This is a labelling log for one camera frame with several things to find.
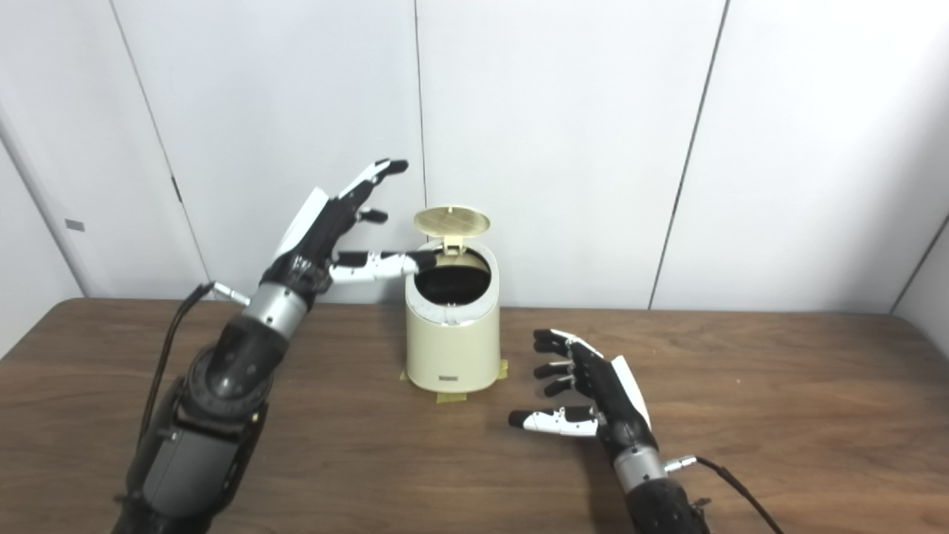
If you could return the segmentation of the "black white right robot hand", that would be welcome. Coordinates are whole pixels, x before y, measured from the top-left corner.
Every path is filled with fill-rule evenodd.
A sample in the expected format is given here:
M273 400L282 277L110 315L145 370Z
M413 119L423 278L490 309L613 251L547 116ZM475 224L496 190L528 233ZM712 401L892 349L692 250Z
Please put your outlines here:
M512 428L569 437L596 437L611 461L625 452L660 449L644 408L643 395L624 356L608 360L575 334L552 329L533 332L533 349L538 354L557 354L562 358L533 372L537 379L549 379L543 388L546 398L572 391L589 399L591 405L512 410L508 418Z

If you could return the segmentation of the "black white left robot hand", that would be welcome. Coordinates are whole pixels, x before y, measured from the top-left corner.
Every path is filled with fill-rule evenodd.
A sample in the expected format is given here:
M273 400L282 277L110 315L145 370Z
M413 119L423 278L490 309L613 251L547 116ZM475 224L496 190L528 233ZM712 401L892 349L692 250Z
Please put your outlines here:
M373 283L434 269L437 258L431 251L336 250L339 240L357 223L387 222L387 213L367 208L366 200L383 180L407 169L407 161L381 159L334 197L315 187L282 236L261 284L285 286L308 300L333 285Z

